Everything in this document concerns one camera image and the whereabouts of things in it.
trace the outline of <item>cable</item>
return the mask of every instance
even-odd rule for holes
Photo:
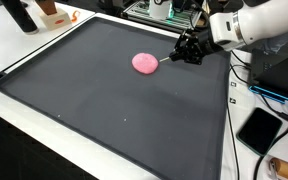
[[[237,77],[237,79],[239,79],[240,81],[242,81],[242,82],[244,82],[245,84],[249,85],[249,83],[248,83],[247,81],[243,80],[242,78],[240,78],[240,77],[237,75],[237,73],[236,73],[236,71],[235,71],[235,69],[234,69],[234,66],[236,66],[236,65],[232,66],[232,64],[230,64],[230,66],[231,66],[231,69],[232,69],[232,71],[234,72],[235,76]]]
[[[239,64],[234,64],[233,67],[242,67],[242,68],[244,68],[244,69],[246,69],[246,70],[251,70],[250,67],[244,66],[244,65],[239,65]]]
[[[191,23],[192,28],[194,29],[195,26],[193,26],[193,20],[192,20],[193,13],[194,11],[192,10],[191,15],[190,15],[190,23]]]
[[[232,142],[233,142],[233,149],[234,149],[234,155],[235,155],[237,180],[239,180],[240,179],[240,167],[239,167],[238,159],[237,159],[236,145],[235,145],[234,132],[233,132],[233,127],[232,127],[230,108],[228,107],[229,106],[228,105],[228,98],[226,98],[226,106],[227,106],[227,114],[228,114],[228,119],[229,119],[229,124],[230,124],[230,130],[231,130],[231,136],[232,136]]]
[[[205,12],[205,10],[202,8],[202,6],[199,4],[199,3],[197,3],[195,0],[191,0],[196,6],[197,6],[197,8],[200,10],[200,11],[204,11]]]
[[[277,138],[274,139],[273,144],[271,146],[271,148],[279,141],[281,140],[285,135],[288,134],[288,128],[281,134],[279,135]],[[258,160],[257,163],[255,165],[255,170],[254,170],[254,175],[253,175],[253,180],[257,180],[257,174],[258,174],[258,170],[261,166],[261,162],[263,161],[265,156],[261,156]]]
[[[232,52],[232,54],[235,56],[235,58],[236,58],[238,61],[240,61],[241,63],[243,63],[245,66],[251,66],[249,63],[246,63],[246,62],[242,61],[242,60],[235,54],[234,51],[231,51],[231,52]]]
[[[172,10],[173,10],[175,13],[182,13],[182,12],[184,11],[186,2],[187,2],[187,0],[184,0],[184,1],[183,1],[183,4],[182,4],[182,6],[181,6],[181,8],[180,8],[180,11],[177,11],[177,10],[175,9],[174,5],[172,4]]]
[[[262,97],[262,99],[264,100],[266,106],[273,111],[274,113],[276,113],[279,117],[283,118],[284,120],[288,121],[288,115],[283,113],[283,112],[278,112],[275,109],[272,108],[272,106],[267,102],[266,98],[264,97],[264,95],[259,92],[260,96]]]
[[[156,4],[156,5],[161,5],[161,4],[163,4],[163,0],[161,0],[161,2],[157,2],[157,0],[154,0],[154,3]]]
[[[149,6],[150,5],[149,0],[144,0],[144,4]]]
[[[231,66],[230,70],[228,71],[228,79],[229,79],[230,72],[231,72],[232,68],[234,68],[234,66]],[[233,126],[232,126],[232,119],[231,119],[231,113],[230,113],[230,108],[229,108],[229,104],[228,104],[228,87],[225,87],[225,89],[226,89],[226,108],[227,108],[227,114],[228,114],[228,119],[229,119],[229,125],[230,125],[232,142],[233,142],[233,149],[234,149],[234,155],[235,155],[237,180],[240,180],[240,167],[239,167],[239,164],[238,164],[236,145],[235,145],[235,138],[234,138],[234,132],[233,132]]]

